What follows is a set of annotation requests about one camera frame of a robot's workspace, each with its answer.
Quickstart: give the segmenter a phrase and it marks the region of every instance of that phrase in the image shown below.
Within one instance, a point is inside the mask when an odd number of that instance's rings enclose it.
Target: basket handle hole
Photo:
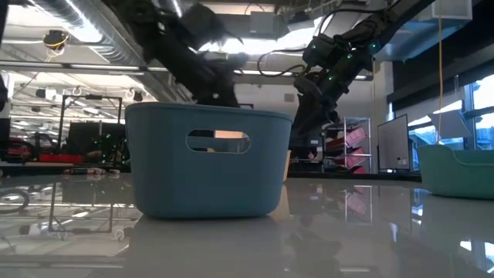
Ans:
[[[193,130],[187,135],[186,144],[195,152],[244,154],[251,140],[241,131]]]

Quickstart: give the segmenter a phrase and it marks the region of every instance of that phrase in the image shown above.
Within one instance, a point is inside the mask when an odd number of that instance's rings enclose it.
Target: glossy table surface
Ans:
[[[4,178],[0,277],[487,277],[494,202],[289,179],[261,219],[141,217],[129,175]]]

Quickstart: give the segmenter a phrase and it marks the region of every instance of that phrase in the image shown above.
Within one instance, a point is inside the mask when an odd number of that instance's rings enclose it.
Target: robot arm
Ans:
[[[373,13],[350,31],[330,38],[314,37],[303,53],[307,67],[317,73],[296,78],[301,93],[293,130],[304,134],[329,122],[338,122],[337,101],[362,69],[372,71],[372,56],[379,52],[406,22],[434,0],[403,0]]]
[[[176,81],[184,85],[198,104],[239,107],[233,90],[234,70],[247,62],[247,55],[234,60],[211,61],[197,53],[207,42],[226,32],[209,8],[197,4],[182,17],[156,8],[151,0],[103,0],[144,50],[144,59],[158,60]]]

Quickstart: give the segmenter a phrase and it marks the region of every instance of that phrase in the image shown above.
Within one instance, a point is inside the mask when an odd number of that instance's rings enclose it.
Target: blue plastic basket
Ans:
[[[292,120],[258,110],[136,103],[125,110],[136,206],[155,218],[255,217],[278,204]],[[189,137],[241,131],[249,139]],[[216,152],[192,149],[212,148]],[[225,153],[235,149],[243,153]]]
[[[453,151],[442,145],[418,149],[422,182],[436,195],[494,199],[494,151]]]

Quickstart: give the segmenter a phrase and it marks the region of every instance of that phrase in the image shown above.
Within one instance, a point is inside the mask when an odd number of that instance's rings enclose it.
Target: duct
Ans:
[[[109,63],[139,66],[144,64],[140,47],[118,21],[117,17],[100,0],[29,0],[37,9],[58,18],[62,25],[82,42],[110,46],[90,48]],[[142,83],[159,101],[176,101],[159,73],[131,76]]]

